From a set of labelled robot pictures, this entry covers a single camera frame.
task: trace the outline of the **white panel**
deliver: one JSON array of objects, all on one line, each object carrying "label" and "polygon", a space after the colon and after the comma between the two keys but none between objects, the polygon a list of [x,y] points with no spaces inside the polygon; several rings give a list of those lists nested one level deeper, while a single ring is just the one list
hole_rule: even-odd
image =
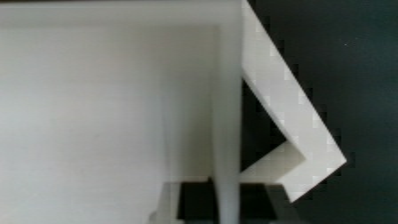
[{"label": "white panel", "polygon": [[246,1],[243,23],[245,81],[287,143],[248,167],[241,181],[280,183],[294,201],[346,160]]}]

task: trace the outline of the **black gap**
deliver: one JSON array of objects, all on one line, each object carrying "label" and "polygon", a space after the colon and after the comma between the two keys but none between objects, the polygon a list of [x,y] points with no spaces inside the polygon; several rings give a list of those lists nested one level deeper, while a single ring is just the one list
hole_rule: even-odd
[{"label": "black gap", "polygon": [[257,162],[285,141],[262,105],[243,81],[241,84],[241,163],[239,170]]}]

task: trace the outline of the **black surface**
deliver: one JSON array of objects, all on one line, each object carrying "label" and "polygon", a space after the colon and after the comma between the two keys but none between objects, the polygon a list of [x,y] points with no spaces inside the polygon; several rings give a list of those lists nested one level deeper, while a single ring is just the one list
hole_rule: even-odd
[{"label": "black surface", "polygon": [[277,219],[262,184],[239,185],[239,220],[245,223],[269,223]]},{"label": "black surface", "polygon": [[181,183],[177,219],[186,222],[216,223],[216,199],[213,182]]},{"label": "black surface", "polygon": [[348,157],[298,214],[312,224],[394,224],[398,1],[257,0],[255,12]]}]

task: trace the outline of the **dark background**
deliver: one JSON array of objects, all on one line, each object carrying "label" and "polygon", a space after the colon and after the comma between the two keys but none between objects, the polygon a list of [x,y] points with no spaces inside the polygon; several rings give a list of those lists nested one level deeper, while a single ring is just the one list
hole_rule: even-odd
[{"label": "dark background", "polygon": [[[296,211],[312,224],[394,224],[398,1],[248,2],[348,158]],[[243,152],[262,155],[245,144]]]}]

